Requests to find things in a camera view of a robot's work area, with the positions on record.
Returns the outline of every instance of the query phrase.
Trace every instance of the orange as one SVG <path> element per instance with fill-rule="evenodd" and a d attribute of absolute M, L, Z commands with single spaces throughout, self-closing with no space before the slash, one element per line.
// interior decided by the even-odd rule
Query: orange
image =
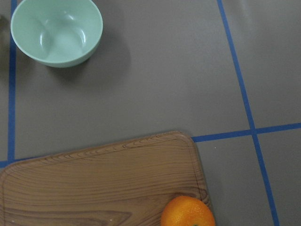
<path fill-rule="evenodd" d="M 161 226 L 215 226 L 211 210 L 199 199 L 178 196 L 161 215 Z"/>

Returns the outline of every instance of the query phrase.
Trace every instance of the wooden cutting board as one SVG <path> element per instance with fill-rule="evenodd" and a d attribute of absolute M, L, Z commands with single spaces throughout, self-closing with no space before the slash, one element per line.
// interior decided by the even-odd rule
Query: wooden cutting board
<path fill-rule="evenodd" d="M 177 131 L 17 162 L 0 186 L 0 226 L 159 226 L 176 196 L 210 206 L 197 149 Z"/>

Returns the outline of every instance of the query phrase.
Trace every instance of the mint green bowl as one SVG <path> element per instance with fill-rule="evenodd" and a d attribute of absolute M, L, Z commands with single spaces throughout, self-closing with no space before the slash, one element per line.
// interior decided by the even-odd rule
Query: mint green bowl
<path fill-rule="evenodd" d="M 16 45 L 52 67 L 71 67 L 96 50 L 103 19 L 91 0 L 23 0 L 11 20 Z"/>

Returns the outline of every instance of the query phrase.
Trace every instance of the bowl rim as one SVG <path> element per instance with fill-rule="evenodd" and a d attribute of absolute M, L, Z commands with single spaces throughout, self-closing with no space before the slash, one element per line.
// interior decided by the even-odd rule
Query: bowl rim
<path fill-rule="evenodd" d="M 94 43 L 94 45 L 92 45 L 91 48 L 89 48 L 88 50 L 86 50 L 81 56 L 78 56 L 78 57 L 75 57 L 75 58 L 70 58 L 70 59 L 66 59 L 66 60 L 61 60 L 61 61 L 51 61 L 51 60 L 45 60 L 45 59 L 41 59 L 41 58 L 38 58 L 36 56 L 33 56 L 32 54 L 28 53 L 26 50 L 24 50 L 22 48 L 22 46 L 20 46 L 20 44 L 16 41 L 16 37 L 14 35 L 14 29 L 13 29 L 13 26 L 14 26 L 14 23 L 15 23 L 15 16 L 18 12 L 18 10 L 20 9 L 20 7 L 22 7 L 22 5 L 27 2 L 27 1 L 30 1 L 30 0 L 22 0 L 20 2 L 20 4 L 15 8 L 14 10 L 14 13 L 11 17 L 11 22 L 10 22 L 10 31 L 11 31 L 11 36 L 15 42 L 15 44 L 18 46 L 18 48 L 23 52 L 25 53 L 27 56 L 29 56 L 30 58 L 36 60 L 36 61 L 39 61 L 41 63 L 44 63 L 44 64 L 57 64 L 57 65 L 61 65 L 61 64 L 68 64 L 68 63 L 71 63 L 71 62 L 74 62 L 74 61 L 77 61 L 83 57 L 85 57 L 86 55 L 88 55 L 90 52 L 93 51 L 93 49 L 95 47 L 98 46 L 99 42 L 100 42 L 100 39 L 101 39 L 101 36 L 102 36 L 102 33 L 103 33 L 103 17 L 101 15 L 101 12 L 99 10 L 99 8 L 97 7 L 97 5 L 92 1 L 92 0 L 86 0 L 86 1 L 89 1 L 93 6 L 94 8 L 96 9 L 98 15 L 99 15 L 99 20 L 100 20 L 100 23 L 101 23 L 101 29 L 99 30 L 99 33 L 98 33 L 98 39 L 97 41 Z"/>

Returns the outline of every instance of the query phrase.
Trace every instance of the wood grain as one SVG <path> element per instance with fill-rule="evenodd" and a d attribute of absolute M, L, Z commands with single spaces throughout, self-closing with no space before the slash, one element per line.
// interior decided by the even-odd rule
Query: wood grain
<path fill-rule="evenodd" d="M 182 194 L 210 207 L 196 147 L 177 131 L 14 163 L 0 187 L 1 226 L 159 226 Z"/>

